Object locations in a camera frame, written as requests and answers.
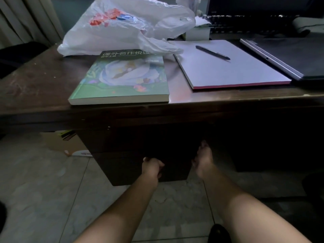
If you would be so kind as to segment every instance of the notepad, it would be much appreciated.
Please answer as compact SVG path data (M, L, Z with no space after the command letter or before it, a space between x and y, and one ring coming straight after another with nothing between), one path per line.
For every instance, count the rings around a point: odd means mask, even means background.
M289 84L290 79L225 40L172 41L184 52L175 55L192 89ZM196 45L228 56L226 61Z

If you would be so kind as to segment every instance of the person's left hand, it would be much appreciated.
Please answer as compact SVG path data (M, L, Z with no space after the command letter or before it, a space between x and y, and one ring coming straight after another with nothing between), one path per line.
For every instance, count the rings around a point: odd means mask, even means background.
M147 174L153 178L160 178L161 177L161 169L164 167L164 163L156 158L149 159L145 157L142 163L142 174Z

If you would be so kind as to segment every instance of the green book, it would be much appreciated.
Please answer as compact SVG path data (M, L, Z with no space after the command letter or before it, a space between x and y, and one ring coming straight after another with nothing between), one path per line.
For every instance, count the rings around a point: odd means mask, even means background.
M162 56L140 49L102 52L69 98L71 105L168 101Z

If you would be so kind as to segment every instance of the blue wall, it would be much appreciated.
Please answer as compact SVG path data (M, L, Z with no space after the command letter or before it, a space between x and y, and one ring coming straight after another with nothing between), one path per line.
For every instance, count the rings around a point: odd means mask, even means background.
M51 0L57 16L61 21L62 28L65 32L71 29L79 20L80 16L86 11L93 0ZM159 0L168 4L176 4L176 0ZM199 9L206 11L208 0L201 0Z

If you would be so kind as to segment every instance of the curtain fold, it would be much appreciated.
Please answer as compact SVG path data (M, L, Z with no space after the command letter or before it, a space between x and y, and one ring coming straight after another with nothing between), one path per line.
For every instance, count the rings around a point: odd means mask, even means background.
M51 0L0 0L0 48L30 41L51 46L63 37Z

